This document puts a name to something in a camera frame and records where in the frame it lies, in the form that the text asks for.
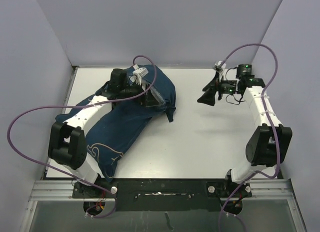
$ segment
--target metal screw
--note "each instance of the metal screw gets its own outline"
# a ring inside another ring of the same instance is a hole
[[[118,188],[115,187],[115,186],[113,186],[113,187],[110,189],[110,192],[111,192],[112,194],[115,194],[117,191],[118,191]]]
[[[250,193],[250,192],[251,192],[250,186],[245,187],[245,190],[246,190],[248,193]]]
[[[215,190],[215,187],[213,187],[213,186],[208,187],[209,193],[214,193],[215,192],[214,190]]]

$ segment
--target white cable tie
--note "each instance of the white cable tie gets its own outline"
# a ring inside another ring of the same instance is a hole
[[[275,115],[275,112],[272,112],[272,111],[270,111],[270,110],[265,110],[265,111],[263,111],[261,114],[266,114],[266,113]]]
[[[97,108],[97,109],[99,109],[99,108],[98,108],[98,105],[96,105],[95,103],[92,103],[92,106],[95,107],[95,108]]]

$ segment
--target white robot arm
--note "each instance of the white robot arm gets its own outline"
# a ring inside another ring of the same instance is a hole
[[[204,87],[204,94],[198,99],[198,102],[214,106],[216,92],[218,92],[218,100],[222,99],[223,94],[241,94],[241,99],[244,99],[250,108],[256,127],[245,148],[246,160],[229,170],[226,175],[226,179],[230,182],[241,183],[253,172],[273,167],[277,163],[275,138],[266,112],[270,114],[271,120],[276,127],[281,163],[285,159],[292,131],[288,127],[283,127],[271,107],[266,92],[262,96],[265,84],[262,79],[255,78],[252,75],[252,66],[250,64],[239,65],[233,80],[226,79],[226,72],[219,67],[219,63],[215,64],[214,69],[216,70],[216,75]],[[267,111],[264,108],[262,97],[266,103]]]

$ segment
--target cable connector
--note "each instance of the cable connector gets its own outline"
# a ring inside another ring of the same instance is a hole
[[[224,63],[222,66],[221,66],[221,63],[222,63],[222,61],[218,61],[213,66],[213,69],[216,72],[218,72],[219,74],[221,74],[224,71],[224,69],[226,68],[226,63]]]
[[[135,82],[138,83],[139,85],[142,84],[142,78],[148,74],[147,68],[138,68],[134,70],[132,73],[133,75],[136,75],[136,80]]]

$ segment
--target wire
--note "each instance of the wire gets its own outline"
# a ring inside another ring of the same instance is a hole
[[[43,165],[43,166],[52,168],[52,169],[54,169],[54,170],[56,170],[56,171],[59,171],[59,172],[61,172],[61,173],[66,174],[66,175],[68,175],[68,176],[70,176],[70,177],[72,177],[72,178],[75,178],[75,179],[78,180],[78,181],[81,181],[81,182],[83,182],[83,183],[89,184],[89,185],[91,185],[91,186],[93,186],[93,187],[96,187],[96,188],[98,188],[98,189],[101,189],[102,191],[104,191],[104,192],[106,192],[106,193],[111,194],[111,195],[114,197],[114,206],[113,206],[112,210],[111,210],[110,212],[108,212],[107,214],[105,214],[105,215],[92,216],[93,218],[103,218],[103,217],[107,217],[107,216],[109,216],[110,214],[112,214],[113,212],[115,212],[115,210],[116,210],[115,208],[116,208],[116,206],[117,206],[117,198],[115,197],[115,195],[112,194],[109,190],[107,190],[107,189],[105,189],[105,188],[103,188],[103,187],[101,187],[101,186],[99,186],[99,185],[96,185],[96,184],[94,184],[94,183],[91,183],[91,182],[89,182],[89,181],[86,181],[86,180],[84,180],[84,179],[82,179],[82,178],[79,178],[79,177],[77,177],[77,176],[75,176],[75,175],[73,175],[73,174],[71,174],[71,173],[68,173],[68,172],[63,171],[62,169],[59,169],[59,168],[54,167],[54,166],[52,166],[52,165],[50,165],[50,164],[47,164],[47,163],[38,161],[38,160],[36,160],[36,159],[33,159],[33,158],[31,158],[31,157],[23,154],[22,152],[20,152],[20,150],[18,150],[18,149],[14,146],[14,144],[13,144],[13,142],[12,142],[12,140],[11,140],[11,130],[12,130],[13,125],[15,124],[15,122],[16,122],[19,118],[21,118],[24,114],[30,113],[30,112],[32,112],[32,111],[36,111],[36,110],[40,110],[40,109],[46,109],[46,108],[79,108],[79,109],[81,108],[81,109],[82,109],[82,108],[89,108],[89,107],[93,107],[93,106],[97,106],[97,105],[101,105],[101,104],[106,104],[106,103],[111,103],[111,102],[127,101],[127,100],[131,100],[131,99],[135,99],[135,98],[137,98],[137,97],[139,97],[139,96],[142,96],[143,94],[147,93],[147,92],[151,89],[151,87],[155,84],[155,81],[156,81],[156,78],[157,78],[157,67],[155,66],[155,64],[153,63],[153,61],[152,61],[150,58],[148,58],[147,56],[144,56],[144,55],[138,55],[138,56],[134,57],[133,62],[132,62],[133,65],[135,65],[135,62],[136,62],[136,59],[137,59],[137,58],[145,58],[145,59],[149,60],[149,62],[153,65],[153,68],[154,68],[154,78],[153,78],[153,81],[152,81],[152,83],[150,84],[150,86],[149,86],[146,90],[144,90],[143,92],[141,92],[141,93],[139,93],[139,94],[137,94],[137,95],[135,95],[135,96],[129,97],[129,98],[107,100],[107,101],[98,102],[98,103],[95,103],[95,104],[88,104],[88,105],[84,105],[84,106],[48,105],[48,106],[41,106],[41,107],[37,107],[37,108],[32,108],[32,109],[29,109],[29,110],[27,110],[27,111],[19,114],[17,117],[15,117],[15,118],[12,120],[12,122],[10,123],[10,125],[9,125],[9,127],[8,127],[8,129],[7,129],[7,132],[6,132],[6,136],[7,136],[6,139],[8,140],[8,143],[9,143],[10,147],[11,147],[18,155],[20,155],[21,157],[23,157],[23,158],[25,158],[25,159],[27,159],[27,160],[29,160],[29,161],[31,161],[31,162],[34,162],[34,163],[37,163],[37,164],[40,164],[40,165]]]
[[[229,195],[229,197],[226,199],[226,201],[224,202],[223,206],[221,207],[221,210],[220,210],[220,213],[219,213],[219,218],[218,218],[218,226],[219,226],[219,232],[221,232],[221,217],[222,217],[222,213],[224,212],[224,208],[226,207],[227,203],[230,201],[230,199],[232,198],[232,196],[234,196],[234,194],[241,188],[242,185],[244,185],[244,183],[250,179],[252,179],[257,173],[260,173],[262,175],[264,175],[265,177],[267,178],[270,178],[270,179],[274,179],[277,177],[278,173],[279,173],[279,170],[280,170],[280,145],[279,145],[279,139],[278,139],[278,135],[277,135],[277,130],[276,130],[276,127],[273,123],[273,121],[271,120],[271,117],[270,117],[270,114],[268,112],[268,108],[267,108],[267,104],[266,104],[266,101],[265,101],[265,97],[264,97],[264,94],[266,92],[266,89],[269,87],[269,85],[273,82],[273,80],[275,79],[276,75],[277,75],[277,72],[278,72],[278,59],[277,59],[277,56],[276,54],[274,53],[274,51],[268,47],[267,45],[264,45],[264,44],[260,44],[260,43],[250,43],[250,44],[245,44],[245,45],[242,45],[236,49],[234,49],[221,63],[220,63],[220,67],[226,63],[226,61],[228,60],[228,58],[233,54],[235,53],[237,50],[241,49],[241,48],[244,48],[244,47],[250,47],[250,46],[258,46],[258,47],[264,47],[266,49],[268,49],[273,58],[274,58],[274,63],[275,63],[275,68],[274,68],[274,73],[271,77],[271,79],[269,80],[269,82],[266,84],[266,86],[264,87],[264,89],[262,90],[262,93],[261,93],[261,99],[262,99],[262,103],[263,103],[263,108],[265,110],[265,114],[266,114],[266,117],[271,125],[271,128],[272,128],[272,132],[273,132],[273,135],[274,135],[274,140],[275,140],[275,150],[276,150],[276,167],[275,167],[275,173],[274,175],[272,176],[269,176],[267,175],[266,173],[262,172],[262,171],[254,171],[249,177],[247,177],[246,179],[244,179],[236,188],[235,190]],[[245,228],[245,231],[247,230],[246,227],[245,227],[245,224],[244,222],[239,218],[237,217],[240,222],[242,223],[242,225],[244,226]]]
[[[236,68],[238,68],[238,67],[229,68],[229,69],[225,72],[224,78],[225,78],[225,80],[226,80],[230,85],[233,85],[233,84],[229,82],[229,80],[228,80],[228,78],[227,78],[227,74],[228,74],[228,72],[229,72],[230,70],[233,70],[233,69],[236,69]]]
[[[135,80],[134,80],[132,83],[135,83],[136,80],[138,79],[138,76],[137,76],[136,74],[130,75],[130,76],[128,77],[128,81],[130,81],[130,78],[133,77],[133,76],[135,76]]]
[[[238,102],[238,103],[233,103],[233,102],[229,102],[229,101],[228,101],[228,97],[231,96],[231,95],[233,96],[233,99],[234,99],[236,102]],[[235,98],[234,94],[228,94],[228,95],[225,97],[225,101],[226,101],[227,103],[230,103],[230,104],[239,105],[240,103],[245,102],[245,101],[241,101],[242,98],[243,98],[243,97],[241,97],[240,100],[237,100],[237,99]]]

